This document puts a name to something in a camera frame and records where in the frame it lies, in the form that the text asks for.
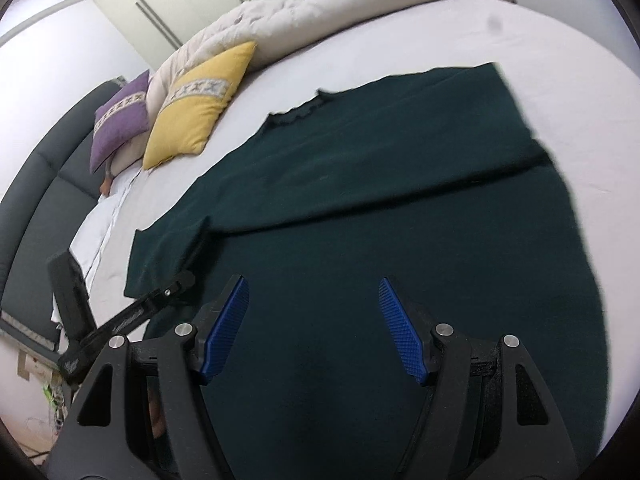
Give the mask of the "dark green knit sweater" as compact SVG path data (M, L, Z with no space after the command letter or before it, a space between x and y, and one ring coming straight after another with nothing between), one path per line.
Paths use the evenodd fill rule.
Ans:
M387 479L425 400L380 308L391 278L478 339L521 338L580 466L608 397L599 289L570 194L496 66L441 68L321 91L266 118L137 232L125 292L190 270L198 294L233 274L250 305L203 396L240 479Z

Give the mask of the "white pillow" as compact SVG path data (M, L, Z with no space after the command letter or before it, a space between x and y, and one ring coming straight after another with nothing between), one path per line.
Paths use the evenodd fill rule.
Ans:
M129 304L124 287L143 177L140 162L117 176L111 194L100 197L70 243L70 252L87 285L91 313L99 326Z

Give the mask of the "dark grey upholstered headboard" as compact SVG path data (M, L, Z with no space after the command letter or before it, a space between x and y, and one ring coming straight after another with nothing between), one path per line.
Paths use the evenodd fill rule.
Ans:
M102 174L89 171L94 113L122 88L105 81L42 138L1 200L1 333L54 362L60 332L51 321L47 263L70 247L98 203Z

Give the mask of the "purple patterned cushion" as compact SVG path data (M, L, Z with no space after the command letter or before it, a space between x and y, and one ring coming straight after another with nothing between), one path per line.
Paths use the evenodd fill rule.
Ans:
M149 78L150 71L145 70L96 110L89 166L92 174L126 142L149 130Z

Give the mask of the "yellow patterned cushion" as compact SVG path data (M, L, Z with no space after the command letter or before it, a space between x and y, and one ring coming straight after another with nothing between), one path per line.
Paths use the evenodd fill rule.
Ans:
M181 155L201 154L218 118L238 90L256 48L256 42L244 42L176 80L155 119L143 169L153 169Z

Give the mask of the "beige duvet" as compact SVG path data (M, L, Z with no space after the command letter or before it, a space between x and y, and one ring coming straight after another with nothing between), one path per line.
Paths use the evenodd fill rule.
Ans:
M438 0L250 0L217 18L173 53L151 77L146 106L160 112L170 86L188 70L238 44L255 41L250 72L341 30ZM516 0L503 0L514 3Z

